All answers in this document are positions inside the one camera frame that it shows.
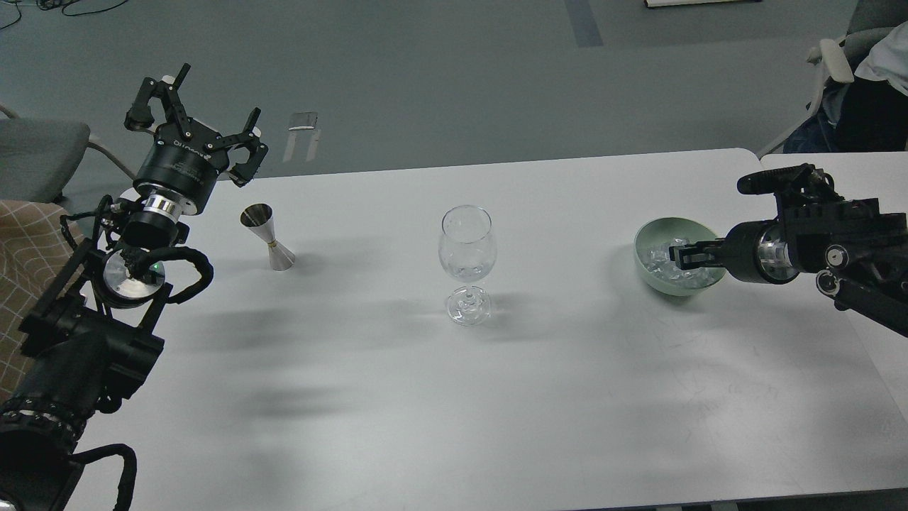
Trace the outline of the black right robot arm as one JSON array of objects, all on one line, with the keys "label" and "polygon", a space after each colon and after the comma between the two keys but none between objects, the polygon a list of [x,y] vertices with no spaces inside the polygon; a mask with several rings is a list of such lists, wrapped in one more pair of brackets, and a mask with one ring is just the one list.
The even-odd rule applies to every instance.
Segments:
[{"label": "black right robot arm", "polygon": [[837,310],[852,310],[907,334],[906,216],[876,198],[847,200],[812,164],[745,175],[745,195],[774,195],[776,217],[740,223],[711,241],[672,246],[681,270],[722,268],[742,282],[784,285],[812,274]]}]

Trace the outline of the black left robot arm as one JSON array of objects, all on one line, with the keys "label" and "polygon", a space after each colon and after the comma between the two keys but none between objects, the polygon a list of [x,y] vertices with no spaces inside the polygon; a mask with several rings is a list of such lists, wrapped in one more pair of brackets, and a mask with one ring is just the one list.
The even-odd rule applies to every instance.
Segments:
[{"label": "black left robot arm", "polygon": [[184,216],[204,212],[216,181],[253,181],[268,146],[253,108],[234,135],[189,116],[179,88],[190,71],[147,77],[124,117],[129,131],[150,133],[153,147],[133,178],[136,199],[101,198],[93,233],[74,252],[20,323],[21,353],[32,368],[2,404],[2,508],[62,510],[89,463],[120,457],[114,509],[131,507],[138,461],[132,447],[107,444],[78,452],[96,413],[120,410],[145,384],[165,342],[153,333],[168,304],[200,294],[214,278],[204,253],[186,246]]}]

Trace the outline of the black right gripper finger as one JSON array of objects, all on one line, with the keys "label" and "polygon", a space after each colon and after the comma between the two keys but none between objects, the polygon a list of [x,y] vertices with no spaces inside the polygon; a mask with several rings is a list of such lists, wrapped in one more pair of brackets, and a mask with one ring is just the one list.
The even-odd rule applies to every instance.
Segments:
[{"label": "black right gripper finger", "polygon": [[700,268],[726,269],[726,264],[715,253],[671,252],[669,259],[681,271],[693,271]]},{"label": "black right gripper finger", "polygon": [[730,252],[731,246],[724,237],[670,247],[671,258],[726,258]]}]

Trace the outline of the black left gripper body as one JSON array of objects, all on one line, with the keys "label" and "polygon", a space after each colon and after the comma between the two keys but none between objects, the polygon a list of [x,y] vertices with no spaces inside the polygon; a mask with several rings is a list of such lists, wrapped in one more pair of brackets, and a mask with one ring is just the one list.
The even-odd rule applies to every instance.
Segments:
[{"label": "black left gripper body", "polygon": [[204,212],[213,194],[218,175],[227,168],[229,158],[225,148],[206,151],[221,134],[207,125],[191,125],[180,129],[175,125],[159,125],[155,129],[155,145],[140,166],[133,188],[141,197],[163,192],[182,205],[185,216]]}]

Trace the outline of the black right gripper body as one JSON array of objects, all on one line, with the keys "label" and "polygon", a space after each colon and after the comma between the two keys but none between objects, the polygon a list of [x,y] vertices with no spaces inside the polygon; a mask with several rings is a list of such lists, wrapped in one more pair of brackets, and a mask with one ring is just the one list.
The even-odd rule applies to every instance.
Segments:
[{"label": "black right gripper body", "polygon": [[800,275],[790,261],[782,227],[773,221],[737,224],[724,239],[722,262],[742,282],[784,285]]}]

